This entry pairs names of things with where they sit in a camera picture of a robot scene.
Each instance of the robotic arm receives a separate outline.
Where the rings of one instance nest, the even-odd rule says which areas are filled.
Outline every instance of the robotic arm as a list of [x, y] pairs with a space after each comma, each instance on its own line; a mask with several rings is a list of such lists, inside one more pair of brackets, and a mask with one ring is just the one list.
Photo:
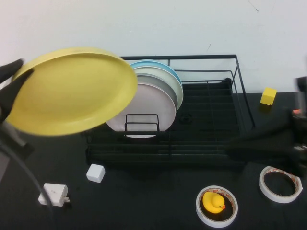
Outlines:
[[[19, 59], [0, 67], [0, 83], [14, 75], [22, 65], [23, 61]], [[0, 90], [0, 125], [11, 112], [19, 90], [32, 73], [31, 69]], [[298, 78], [297, 85], [301, 96], [300, 114], [285, 110], [268, 125], [230, 141], [226, 153], [238, 161], [261, 162], [296, 176], [304, 176], [307, 169], [307, 77]], [[12, 151], [21, 159], [33, 150], [27, 144], [21, 146], [1, 129], [0, 149]]]

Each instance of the yellow rubber duck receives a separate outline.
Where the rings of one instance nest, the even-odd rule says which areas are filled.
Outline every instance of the yellow rubber duck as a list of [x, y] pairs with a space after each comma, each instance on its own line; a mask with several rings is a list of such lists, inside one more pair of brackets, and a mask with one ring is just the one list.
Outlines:
[[205, 192], [202, 203], [205, 209], [211, 213], [220, 213], [226, 208], [224, 198], [218, 193]]

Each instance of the white wall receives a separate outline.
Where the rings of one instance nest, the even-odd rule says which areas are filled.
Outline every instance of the white wall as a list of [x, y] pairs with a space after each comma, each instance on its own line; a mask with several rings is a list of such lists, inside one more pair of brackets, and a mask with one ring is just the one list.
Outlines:
[[0, 0], [0, 64], [68, 46], [237, 54], [248, 92], [293, 91], [307, 75], [306, 9], [306, 0]]

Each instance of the tape roll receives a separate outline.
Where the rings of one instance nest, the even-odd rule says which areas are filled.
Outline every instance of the tape roll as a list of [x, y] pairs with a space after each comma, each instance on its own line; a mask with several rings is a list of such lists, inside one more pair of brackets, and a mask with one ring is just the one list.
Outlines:
[[[205, 192], [214, 192], [214, 193], [219, 193], [225, 197], [228, 198], [228, 200], [231, 203], [232, 209], [233, 209], [233, 214], [230, 216], [230, 218], [223, 220], [223, 221], [215, 221], [210, 218], [208, 218], [206, 215], [201, 210], [200, 207], [200, 201], [205, 194]], [[197, 198], [196, 198], [196, 213], [198, 217], [201, 219], [202, 222], [204, 222], [206, 225], [214, 228], [224, 228], [228, 225], [230, 225], [236, 218], [236, 215], [238, 213], [238, 203], [236, 201], [235, 196], [227, 189], [216, 186], [216, 185], [211, 185], [208, 187], [205, 187], [198, 193]]]
[[[282, 196], [282, 195], [277, 195], [274, 192], [272, 192], [270, 189], [268, 189], [268, 187], [266, 186], [266, 184], [264, 182], [264, 175], [267, 174], [267, 173], [271, 173], [271, 172], [283, 173], [283, 174], [287, 175], [288, 177], [290, 177], [290, 179], [292, 180], [292, 182], [295, 185], [294, 194], [288, 195], [288, 196]], [[301, 182], [299, 177], [294, 176], [294, 175], [292, 175], [288, 172], [285, 172], [283, 170], [273, 168], [271, 166], [267, 166], [261, 171], [261, 174], [260, 174], [260, 177], [259, 177], [259, 187], [260, 187], [260, 190], [262, 191], [262, 193], [268, 199], [275, 201], [275, 202], [278, 202], [278, 203], [283, 203], [283, 204], [290, 203], [290, 202], [294, 201], [303, 190], [302, 182]]]

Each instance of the black table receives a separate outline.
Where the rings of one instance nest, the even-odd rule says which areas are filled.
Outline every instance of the black table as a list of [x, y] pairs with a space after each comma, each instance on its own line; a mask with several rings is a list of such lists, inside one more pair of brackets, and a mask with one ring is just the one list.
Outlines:
[[[279, 93], [269, 114], [258, 111], [261, 94], [248, 94], [256, 125], [295, 109], [293, 93]], [[35, 147], [26, 164], [44, 183], [66, 184], [71, 207], [54, 207], [59, 229], [211, 229], [195, 211], [198, 192], [209, 185], [230, 190], [239, 205], [225, 229], [290, 229], [307, 225], [305, 190], [290, 204], [265, 198], [258, 188], [264, 165], [242, 168], [107, 169], [100, 184], [86, 178], [85, 138], [24, 136]], [[13, 161], [0, 183], [0, 229], [52, 229], [39, 192]]]

